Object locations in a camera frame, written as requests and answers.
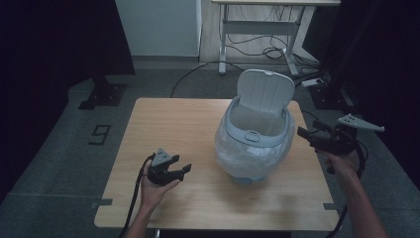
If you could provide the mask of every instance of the wrist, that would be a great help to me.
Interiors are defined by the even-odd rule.
[[[360,183],[358,174],[354,170],[346,170],[341,173],[336,173],[337,181],[344,192],[354,188]]]
[[[138,216],[149,218],[154,212],[155,208],[147,205],[140,205]]]

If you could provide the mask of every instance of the white plastic container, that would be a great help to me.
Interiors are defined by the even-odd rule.
[[[290,150],[295,123],[287,110],[293,81],[265,70],[240,75],[238,96],[223,116],[215,135],[217,163],[234,181],[264,179]]]

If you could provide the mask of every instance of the gray carpet floor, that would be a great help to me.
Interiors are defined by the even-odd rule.
[[[105,189],[134,103],[139,97],[170,97],[173,86],[189,71],[138,68],[137,75],[110,76],[110,82],[128,85],[118,107],[78,110],[93,83],[86,80],[73,86],[51,134],[0,207],[0,237],[117,237],[120,229],[94,225],[95,204]],[[216,69],[203,67],[189,74],[173,97],[233,98],[240,73],[228,67],[227,74],[219,75]],[[341,111],[315,109],[305,87],[296,88],[293,100],[331,125],[343,116]],[[313,117],[303,115],[310,127]],[[97,140],[92,136],[97,125],[111,126],[102,146],[89,145]],[[374,132],[360,131],[359,140],[369,149],[363,184],[389,235],[420,237],[419,190]],[[325,173],[322,158],[320,163]],[[325,173],[325,177],[341,212],[345,204],[341,191],[332,176]],[[291,235],[325,237],[327,232]],[[337,237],[352,237],[348,217]]]

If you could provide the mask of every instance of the table leg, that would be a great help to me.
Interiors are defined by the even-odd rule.
[[[303,13],[305,12],[305,6],[302,6],[297,16],[296,21],[294,22],[293,32],[290,36],[290,42],[287,45],[287,49],[284,52],[284,58],[286,59],[287,65],[292,75],[298,75],[299,72],[296,68],[296,62],[294,57],[291,55],[293,50],[294,42],[296,41],[297,33],[299,32],[300,24],[302,22]]]
[[[222,23],[222,46],[219,53],[219,74],[226,73],[226,29],[225,24],[228,22],[228,5],[223,5],[223,23]]]
[[[159,238],[160,237],[160,230],[159,229],[157,229],[156,231],[155,231],[155,238]]]

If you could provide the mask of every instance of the human hand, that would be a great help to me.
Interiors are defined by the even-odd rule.
[[[145,171],[149,170],[150,164],[147,164]],[[180,180],[174,180],[165,186],[159,186],[152,183],[147,176],[142,178],[142,201],[140,209],[152,213],[152,211],[160,204],[167,191],[173,189],[180,183]]]
[[[334,168],[336,178],[341,186],[353,176],[357,176],[359,157],[356,151],[352,151],[344,156],[337,156],[320,150],[315,151],[316,153],[327,157],[325,164],[329,168]]]

